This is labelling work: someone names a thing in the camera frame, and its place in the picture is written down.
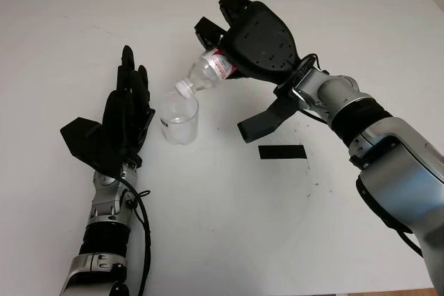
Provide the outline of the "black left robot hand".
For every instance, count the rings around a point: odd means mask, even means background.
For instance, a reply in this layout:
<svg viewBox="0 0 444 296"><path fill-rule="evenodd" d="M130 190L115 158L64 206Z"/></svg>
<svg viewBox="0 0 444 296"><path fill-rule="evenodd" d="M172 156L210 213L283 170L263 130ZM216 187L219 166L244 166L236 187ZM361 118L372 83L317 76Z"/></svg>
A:
<svg viewBox="0 0 444 296"><path fill-rule="evenodd" d="M146 68L135 66L133 50L125 45L117 70L117 87L106 101L102 125L113 150L135 168L142 166L139 152L154 115Z"/></svg>

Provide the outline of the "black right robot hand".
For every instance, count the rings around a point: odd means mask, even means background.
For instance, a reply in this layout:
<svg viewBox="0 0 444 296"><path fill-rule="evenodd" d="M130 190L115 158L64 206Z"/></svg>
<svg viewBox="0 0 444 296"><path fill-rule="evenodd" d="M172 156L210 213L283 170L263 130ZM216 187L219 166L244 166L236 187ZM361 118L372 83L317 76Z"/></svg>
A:
<svg viewBox="0 0 444 296"><path fill-rule="evenodd" d="M287 81L300 58L286 24L261 1L219 0L219 8L228 30L206 17L194 30L205 50L218 49L234 66L230 78L253 78L275 85Z"/></svg>

